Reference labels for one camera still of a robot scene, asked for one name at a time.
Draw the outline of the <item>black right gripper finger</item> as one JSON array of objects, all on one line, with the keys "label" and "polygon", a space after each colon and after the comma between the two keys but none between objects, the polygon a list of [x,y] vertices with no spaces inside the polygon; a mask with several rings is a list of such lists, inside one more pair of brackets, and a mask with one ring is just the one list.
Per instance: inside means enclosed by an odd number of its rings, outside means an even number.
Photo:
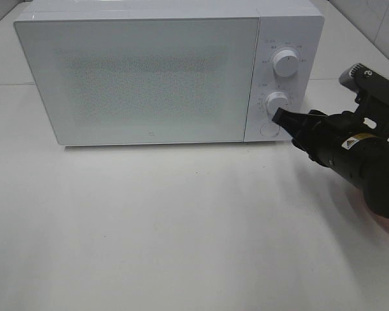
[{"label": "black right gripper finger", "polygon": [[292,138],[292,144],[302,151],[311,149],[310,130],[314,126],[314,115],[293,113],[278,108],[272,122],[283,128]]}]

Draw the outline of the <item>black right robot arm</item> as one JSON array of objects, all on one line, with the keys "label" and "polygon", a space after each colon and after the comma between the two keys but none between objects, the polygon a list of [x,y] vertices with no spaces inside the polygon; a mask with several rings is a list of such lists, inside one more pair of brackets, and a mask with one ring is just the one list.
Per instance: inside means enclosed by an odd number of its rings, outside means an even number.
[{"label": "black right robot arm", "polygon": [[389,80],[356,63],[339,82],[356,94],[354,112],[278,108],[272,120],[312,161],[360,189],[371,212],[389,219]]}]

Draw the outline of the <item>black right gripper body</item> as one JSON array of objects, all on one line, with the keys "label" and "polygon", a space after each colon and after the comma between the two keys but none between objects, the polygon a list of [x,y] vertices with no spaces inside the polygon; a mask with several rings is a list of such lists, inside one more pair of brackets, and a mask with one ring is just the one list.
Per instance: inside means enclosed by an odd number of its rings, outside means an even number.
[{"label": "black right gripper body", "polygon": [[306,122],[310,146],[306,148],[311,159],[321,165],[333,165],[341,153],[344,161],[368,144],[375,148],[389,149],[389,94],[356,96],[354,112],[343,111],[326,115],[312,109]]}]

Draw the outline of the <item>grey padded right gripper finger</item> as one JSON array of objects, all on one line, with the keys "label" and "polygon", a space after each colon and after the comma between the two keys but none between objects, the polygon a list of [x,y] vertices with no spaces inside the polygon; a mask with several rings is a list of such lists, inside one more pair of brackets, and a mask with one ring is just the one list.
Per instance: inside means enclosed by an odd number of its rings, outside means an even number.
[{"label": "grey padded right gripper finger", "polygon": [[373,69],[356,63],[346,69],[338,79],[339,83],[356,94],[359,107],[382,105],[389,108],[389,80]]}]

